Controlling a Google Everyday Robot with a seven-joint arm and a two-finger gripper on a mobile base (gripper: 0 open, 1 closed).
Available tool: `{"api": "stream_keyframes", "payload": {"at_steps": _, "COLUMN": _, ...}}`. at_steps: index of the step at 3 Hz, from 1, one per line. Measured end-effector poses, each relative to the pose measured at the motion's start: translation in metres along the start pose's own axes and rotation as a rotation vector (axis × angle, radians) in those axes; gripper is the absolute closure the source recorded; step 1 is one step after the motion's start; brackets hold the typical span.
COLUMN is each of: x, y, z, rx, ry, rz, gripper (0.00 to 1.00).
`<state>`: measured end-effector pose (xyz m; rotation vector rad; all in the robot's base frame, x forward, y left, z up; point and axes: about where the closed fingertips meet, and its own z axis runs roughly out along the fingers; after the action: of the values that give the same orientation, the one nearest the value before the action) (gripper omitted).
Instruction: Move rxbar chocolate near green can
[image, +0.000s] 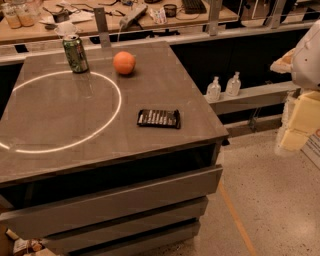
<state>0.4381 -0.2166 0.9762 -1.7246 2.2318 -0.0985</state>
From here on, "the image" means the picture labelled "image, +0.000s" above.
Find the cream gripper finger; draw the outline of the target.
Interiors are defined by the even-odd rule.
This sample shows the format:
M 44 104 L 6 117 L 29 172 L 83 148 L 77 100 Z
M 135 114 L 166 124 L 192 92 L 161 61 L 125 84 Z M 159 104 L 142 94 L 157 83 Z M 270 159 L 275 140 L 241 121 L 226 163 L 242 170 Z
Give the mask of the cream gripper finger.
M 274 61 L 270 66 L 270 70 L 276 73 L 290 73 L 292 67 L 292 59 L 295 49 L 289 50 L 281 58 Z
M 275 143 L 275 153 L 288 156 L 298 152 L 310 136 L 320 128 L 320 92 L 306 91 L 286 99 L 281 127 Z

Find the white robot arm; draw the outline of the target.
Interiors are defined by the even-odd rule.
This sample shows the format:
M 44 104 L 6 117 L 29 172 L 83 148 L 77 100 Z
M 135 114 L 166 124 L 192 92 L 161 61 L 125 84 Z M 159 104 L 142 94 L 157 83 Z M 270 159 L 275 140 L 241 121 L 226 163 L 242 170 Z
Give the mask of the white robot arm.
M 276 138 L 275 153 L 291 155 L 302 149 L 320 128 L 320 21 L 270 69 L 290 73 L 292 82 L 301 88 L 297 98 L 287 97 Z

